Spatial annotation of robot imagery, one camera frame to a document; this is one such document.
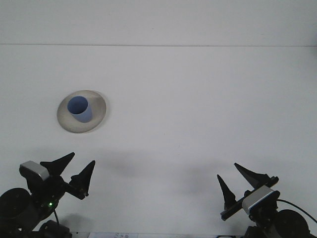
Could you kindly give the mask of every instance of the white wall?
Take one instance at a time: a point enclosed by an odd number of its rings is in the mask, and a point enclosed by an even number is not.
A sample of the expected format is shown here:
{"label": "white wall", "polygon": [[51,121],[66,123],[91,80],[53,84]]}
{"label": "white wall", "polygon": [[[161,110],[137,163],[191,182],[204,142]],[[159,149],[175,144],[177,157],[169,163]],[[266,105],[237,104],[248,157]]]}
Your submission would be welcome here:
{"label": "white wall", "polygon": [[[238,162],[279,176],[281,198],[316,216],[317,47],[281,47],[316,45],[315,1],[1,6],[1,191],[26,187],[19,164],[74,151],[65,180],[97,165],[90,196],[57,208],[72,231],[242,234],[252,223],[243,211],[220,219],[216,180],[242,197]],[[101,92],[108,111],[72,134],[56,111],[81,89]]]}

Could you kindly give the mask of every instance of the cup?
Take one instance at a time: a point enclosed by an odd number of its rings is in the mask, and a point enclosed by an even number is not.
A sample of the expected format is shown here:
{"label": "cup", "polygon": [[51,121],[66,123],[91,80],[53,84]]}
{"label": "cup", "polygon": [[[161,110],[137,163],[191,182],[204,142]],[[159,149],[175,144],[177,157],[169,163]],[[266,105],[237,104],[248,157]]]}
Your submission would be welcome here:
{"label": "cup", "polygon": [[82,123],[87,123],[93,118],[91,106],[83,96],[71,98],[67,104],[67,109],[76,120]]}

